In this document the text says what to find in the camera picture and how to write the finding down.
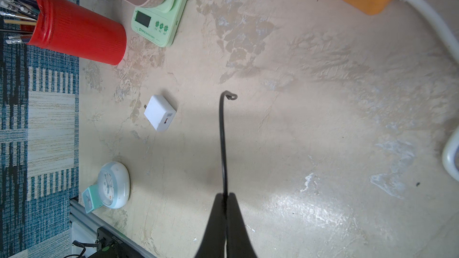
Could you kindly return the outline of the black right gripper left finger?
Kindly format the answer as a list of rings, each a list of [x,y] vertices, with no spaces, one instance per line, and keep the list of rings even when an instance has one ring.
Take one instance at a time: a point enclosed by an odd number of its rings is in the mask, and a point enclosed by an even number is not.
[[[215,197],[206,226],[202,243],[195,255],[196,258],[224,258],[226,244],[226,216],[224,196],[218,193]]]

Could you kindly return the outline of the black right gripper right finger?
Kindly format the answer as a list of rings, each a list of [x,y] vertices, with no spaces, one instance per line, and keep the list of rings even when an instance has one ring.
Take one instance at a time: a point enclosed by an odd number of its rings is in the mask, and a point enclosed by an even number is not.
[[[257,257],[247,234],[237,197],[234,193],[230,193],[227,198],[227,257]]]

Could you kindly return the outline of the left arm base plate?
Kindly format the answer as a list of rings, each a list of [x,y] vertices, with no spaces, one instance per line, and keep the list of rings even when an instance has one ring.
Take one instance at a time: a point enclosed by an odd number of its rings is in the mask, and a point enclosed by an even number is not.
[[[74,240],[72,245],[81,248],[78,258],[143,258],[140,252],[104,227],[98,228],[95,243]]]

